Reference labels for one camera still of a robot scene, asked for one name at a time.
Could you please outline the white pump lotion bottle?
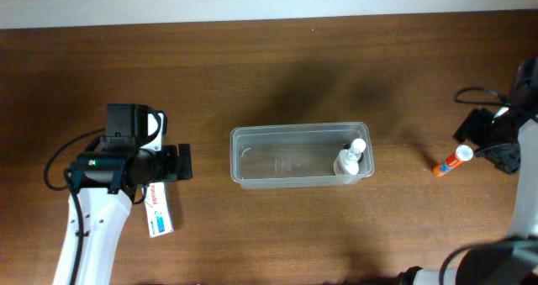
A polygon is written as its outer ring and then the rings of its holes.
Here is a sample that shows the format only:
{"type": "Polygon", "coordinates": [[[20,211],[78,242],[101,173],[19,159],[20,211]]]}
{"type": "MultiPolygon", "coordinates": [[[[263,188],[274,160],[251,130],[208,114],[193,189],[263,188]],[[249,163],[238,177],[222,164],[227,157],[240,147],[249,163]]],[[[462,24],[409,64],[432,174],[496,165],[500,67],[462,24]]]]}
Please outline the white pump lotion bottle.
{"type": "Polygon", "coordinates": [[[360,170],[359,160],[361,159],[361,155],[361,151],[353,147],[340,150],[333,164],[335,175],[357,175],[360,170]]]}

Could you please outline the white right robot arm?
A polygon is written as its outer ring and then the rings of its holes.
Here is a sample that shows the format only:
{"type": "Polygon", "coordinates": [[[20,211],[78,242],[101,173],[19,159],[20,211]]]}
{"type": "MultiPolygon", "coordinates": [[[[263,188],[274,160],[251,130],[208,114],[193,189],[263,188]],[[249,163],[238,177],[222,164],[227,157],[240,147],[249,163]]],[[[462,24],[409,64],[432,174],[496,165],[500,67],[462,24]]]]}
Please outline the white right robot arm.
{"type": "Polygon", "coordinates": [[[474,145],[483,158],[514,176],[513,211],[499,240],[463,245],[434,270],[410,267],[396,284],[535,284],[537,282],[537,59],[522,61],[506,93],[483,88],[488,101],[474,109],[453,135],[474,145]]]}

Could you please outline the orange tube white cap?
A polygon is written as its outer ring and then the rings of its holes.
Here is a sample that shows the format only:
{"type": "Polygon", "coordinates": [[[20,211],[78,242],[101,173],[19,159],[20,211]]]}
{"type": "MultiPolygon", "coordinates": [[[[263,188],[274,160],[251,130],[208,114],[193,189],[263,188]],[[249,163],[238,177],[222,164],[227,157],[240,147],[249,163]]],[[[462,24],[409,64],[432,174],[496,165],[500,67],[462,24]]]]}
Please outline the orange tube white cap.
{"type": "Polygon", "coordinates": [[[446,173],[451,172],[463,162],[470,161],[473,157],[474,152],[470,146],[459,145],[451,155],[434,167],[433,173],[437,177],[443,177],[446,173]]]}

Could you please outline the dark syrup bottle white cap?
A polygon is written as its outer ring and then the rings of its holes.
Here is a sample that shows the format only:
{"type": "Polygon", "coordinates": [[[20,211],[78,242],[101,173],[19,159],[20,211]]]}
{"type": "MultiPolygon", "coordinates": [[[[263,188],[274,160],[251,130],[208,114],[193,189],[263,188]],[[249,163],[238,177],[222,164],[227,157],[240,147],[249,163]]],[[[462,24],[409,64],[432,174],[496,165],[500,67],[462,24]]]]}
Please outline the dark syrup bottle white cap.
{"type": "Polygon", "coordinates": [[[354,139],[352,142],[346,144],[344,148],[347,150],[350,148],[355,148],[359,150],[360,152],[364,152],[365,149],[367,148],[367,143],[364,139],[357,138],[357,139],[354,139]]]}

